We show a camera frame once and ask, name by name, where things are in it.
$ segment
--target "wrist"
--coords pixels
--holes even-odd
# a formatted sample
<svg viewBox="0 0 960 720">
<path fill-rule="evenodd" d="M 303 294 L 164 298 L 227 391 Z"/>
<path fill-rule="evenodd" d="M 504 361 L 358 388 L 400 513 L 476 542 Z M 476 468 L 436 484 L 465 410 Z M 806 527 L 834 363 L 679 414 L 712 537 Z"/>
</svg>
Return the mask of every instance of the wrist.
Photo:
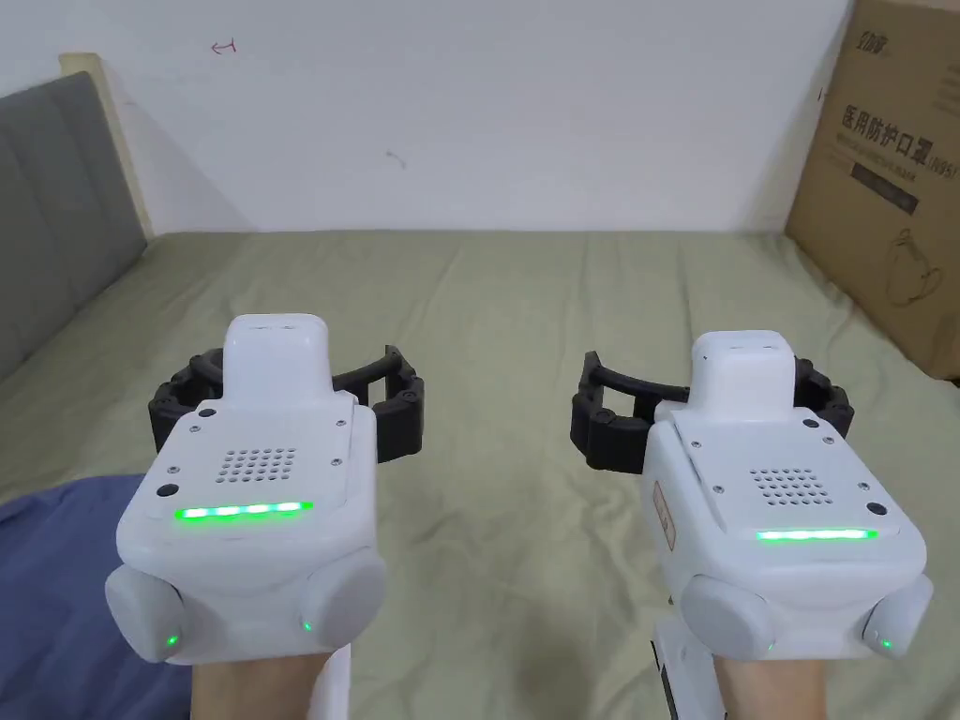
<svg viewBox="0 0 960 720">
<path fill-rule="evenodd" d="M 193 668 L 193 720 L 304 720 L 328 655 L 214 662 Z"/>
<path fill-rule="evenodd" d="M 826 720 L 827 674 L 821 660 L 737 662 L 715 658 L 730 720 Z"/>
</svg>

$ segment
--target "blue blanket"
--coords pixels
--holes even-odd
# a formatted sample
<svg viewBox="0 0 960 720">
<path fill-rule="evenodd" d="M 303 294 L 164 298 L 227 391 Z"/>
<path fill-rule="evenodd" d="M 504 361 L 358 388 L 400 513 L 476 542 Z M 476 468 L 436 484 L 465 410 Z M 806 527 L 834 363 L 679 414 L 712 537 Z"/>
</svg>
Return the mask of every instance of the blue blanket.
<svg viewBox="0 0 960 720">
<path fill-rule="evenodd" d="M 91 477 L 0 507 L 3 720 L 189 717 L 190 669 L 138 658 L 104 597 L 140 480 Z"/>
</svg>

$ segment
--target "bed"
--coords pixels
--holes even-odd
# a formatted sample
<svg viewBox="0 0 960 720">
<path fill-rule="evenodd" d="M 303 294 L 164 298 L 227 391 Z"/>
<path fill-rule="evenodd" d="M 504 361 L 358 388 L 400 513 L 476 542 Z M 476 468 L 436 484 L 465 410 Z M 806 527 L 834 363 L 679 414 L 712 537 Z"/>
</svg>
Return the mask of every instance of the bed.
<svg viewBox="0 0 960 720">
<path fill-rule="evenodd" d="M 831 717 L 960 713 L 960 390 L 905 360 L 788 239 L 180 233 L 122 265 L 0 384 L 0 501 L 143 472 L 156 385 L 241 313 L 318 314 L 335 372 L 391 343 L 425 378 L 423 452 L 380 467 L 389 597 L 354 649 L 353 717 L 668 717 L 649 644 L 666 593 L 636 480 L 586 467 L 570 397 L 587 350 L 685 383 L 692 340 L 735 328 L 778 330 L 847 389 L 852 446 L 929 547 L 937 590 L 908 660 L 836 663 Z M 609 404 L 629 412 L 622 399 Z"/>
</svg>

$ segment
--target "gray upholstered headboard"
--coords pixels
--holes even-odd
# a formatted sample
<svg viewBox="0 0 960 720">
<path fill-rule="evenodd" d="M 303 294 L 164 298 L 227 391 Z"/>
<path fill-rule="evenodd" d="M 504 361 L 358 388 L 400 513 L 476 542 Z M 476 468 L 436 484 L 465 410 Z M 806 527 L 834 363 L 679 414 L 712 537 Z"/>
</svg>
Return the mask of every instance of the gray upholstered headboard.
<svg viewBox="0 0 960 720">
<path fill-rule="evenodd" d="M 0 98 L 0 378 L 145 247 L 90 76 Z"/>
</svg>

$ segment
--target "green led light strip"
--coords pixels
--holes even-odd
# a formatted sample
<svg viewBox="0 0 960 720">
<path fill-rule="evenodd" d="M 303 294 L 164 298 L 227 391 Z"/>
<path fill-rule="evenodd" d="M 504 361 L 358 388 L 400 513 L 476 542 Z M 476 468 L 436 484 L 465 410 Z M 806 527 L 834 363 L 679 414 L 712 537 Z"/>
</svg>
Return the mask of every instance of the green led light strip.
<svg viewBox="0 0 960 720">
<path fill-rule="evenodd" d="M 256 505 L 223 505 L 219 508 L 184 508 L 174 516 L 180 520 L 204 520 L 237 516 L 290 515 L 301 510 L 310 510 L 312 502 L 274 502 Z"/>
<path fill-rule="evenodd" d="M 764 530 L 756 534 L 764 542 L 805 542 L 808 540 L 872 540 L 878 538 L 876 530 L 837 528 L 829 530 Z"/>
</svg>

